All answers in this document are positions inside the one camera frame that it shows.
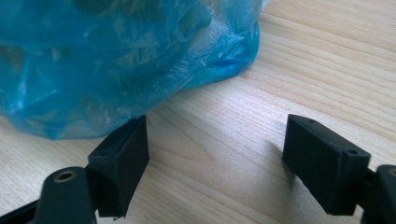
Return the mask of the blue plastic bag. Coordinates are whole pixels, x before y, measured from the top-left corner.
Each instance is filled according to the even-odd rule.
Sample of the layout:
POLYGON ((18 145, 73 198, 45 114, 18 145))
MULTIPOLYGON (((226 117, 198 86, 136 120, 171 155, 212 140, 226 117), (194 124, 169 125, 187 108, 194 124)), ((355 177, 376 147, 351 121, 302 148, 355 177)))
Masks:
POLYGON ((0 0, 0 117, 48 139, 111 133, 235 77, 269 0, 0 0))

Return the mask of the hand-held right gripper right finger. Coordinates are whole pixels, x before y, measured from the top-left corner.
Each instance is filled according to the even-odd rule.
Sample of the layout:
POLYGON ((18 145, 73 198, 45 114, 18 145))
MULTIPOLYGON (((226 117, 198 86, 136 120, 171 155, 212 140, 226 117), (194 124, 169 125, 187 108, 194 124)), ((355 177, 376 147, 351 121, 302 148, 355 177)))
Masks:
POLYGON ((320 122, 288 115, 282 160, 326 213, 354 214, 358 181, 364 177, 370 159, 370 153, 320 122))

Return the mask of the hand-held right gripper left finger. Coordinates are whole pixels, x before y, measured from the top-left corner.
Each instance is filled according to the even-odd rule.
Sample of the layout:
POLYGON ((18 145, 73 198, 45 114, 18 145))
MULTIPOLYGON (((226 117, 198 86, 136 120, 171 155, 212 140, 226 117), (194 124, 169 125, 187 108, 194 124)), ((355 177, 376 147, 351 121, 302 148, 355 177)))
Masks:
POLYGON ((130 119, 89 155, 94 209, 100 217, 125 217, 149 163, 146 117, 130 119))

